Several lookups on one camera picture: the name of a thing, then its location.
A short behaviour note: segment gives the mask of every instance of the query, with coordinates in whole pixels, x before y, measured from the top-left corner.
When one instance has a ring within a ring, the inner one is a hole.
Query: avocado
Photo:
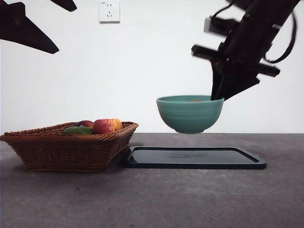
[[[64,129],[62,134],[93,134],[93,129],[85,126],[72,126]]]

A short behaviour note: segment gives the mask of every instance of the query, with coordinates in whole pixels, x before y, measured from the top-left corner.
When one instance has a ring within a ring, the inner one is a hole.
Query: black plate
[[[131,147],[128,168],[156,169],[265,169],[266,161],[231,147]]]

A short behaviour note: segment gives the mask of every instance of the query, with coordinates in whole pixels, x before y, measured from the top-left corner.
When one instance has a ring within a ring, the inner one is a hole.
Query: woven basket
[[[122,122],[123,129],[108,134],[61,134],[74,123],[4,133],[0,140],[13,148],[29,171],[91,173],[104,171],[127,148],[138,127],[133,122]]]

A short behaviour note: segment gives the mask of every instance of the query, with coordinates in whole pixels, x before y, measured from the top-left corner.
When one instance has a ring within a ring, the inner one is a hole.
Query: black cable
[[[215,18],[220,12],[222,12],[222,11],[224,11],[224,10],[230,8],[235,2],[236,2],[236,0],[233,0],[232,2],[229,3],[229,5],[227,5],[226,7],[222,8],[222,9],[220,9],[219,11],[217,11],[217,12],[212,16],[211,22],[213,23],[214,18]]]
[[[289,56],[289,54],[291,53],[294,45],[295,45],[295,37],[296,37],[296,32],[297,32],[297,22],[296,22],[296,17],[295,17],[295,13],[292,12],[292,16],[293,16],[293,21],[294,21],[294,28],[293,28],[293,32],[292,32],[292,37],[291,37],[291,41],[289,43],[288,48],[286,49],[286,51],[284,52],[284,54],[278,58],[277,60],[268,60],[266,58],[266,53],[263,57],[264,60],[266,60],[268,63],[278,63],[281,62],[282,60],[284,60],[287,56]]]

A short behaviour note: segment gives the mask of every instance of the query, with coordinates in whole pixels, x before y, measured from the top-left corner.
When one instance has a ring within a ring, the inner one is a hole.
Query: concrete surface
[[[136,133],[130,146],[233,146],[265,170],[31,173],[1,142],[1,228],[299,228],[304,134]]]

